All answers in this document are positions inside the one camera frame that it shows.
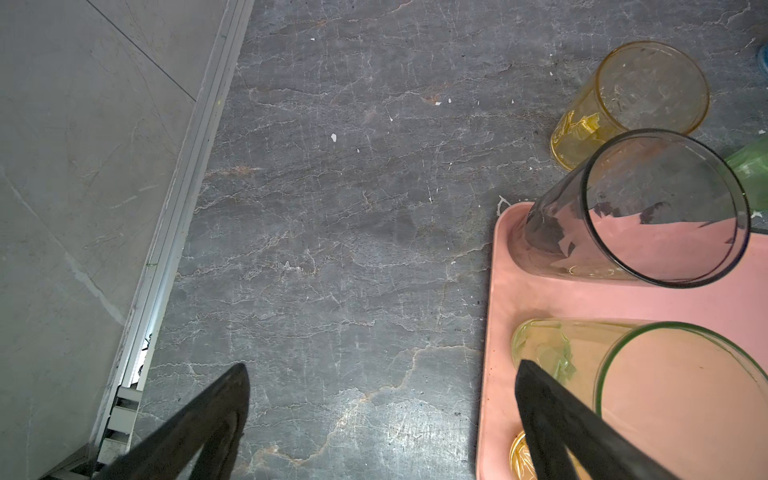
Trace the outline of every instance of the marble countertop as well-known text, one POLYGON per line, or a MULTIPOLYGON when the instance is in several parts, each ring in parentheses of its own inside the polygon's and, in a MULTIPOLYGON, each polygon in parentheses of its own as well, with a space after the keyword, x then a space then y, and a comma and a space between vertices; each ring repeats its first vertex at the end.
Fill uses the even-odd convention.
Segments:
POLYGON ((498 212, 564 175, 549 135, 628 41, 702 67, 694 137, 756 140, 760 3, 257 0, 136 438, 245 362, 232 478, 473 478, 498 212))

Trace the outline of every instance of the pink tray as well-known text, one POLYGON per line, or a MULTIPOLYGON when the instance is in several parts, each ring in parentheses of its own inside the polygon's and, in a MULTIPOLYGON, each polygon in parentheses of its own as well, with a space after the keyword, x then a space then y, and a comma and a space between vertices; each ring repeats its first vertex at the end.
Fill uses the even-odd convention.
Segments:
POLYGON ((735 342, 764 369, 768 366, 767 236, 753 234, 739 265, 722 280, 700 288, 558 280, 526 273, 509 256, 507 236, 532 204, 512 205, 496 222, 480 401, 479 480, 516 480, 509 471, 509 448, 522 424, 509 348, 512 333, 525 320, 556 316, 696 323, 735 342))

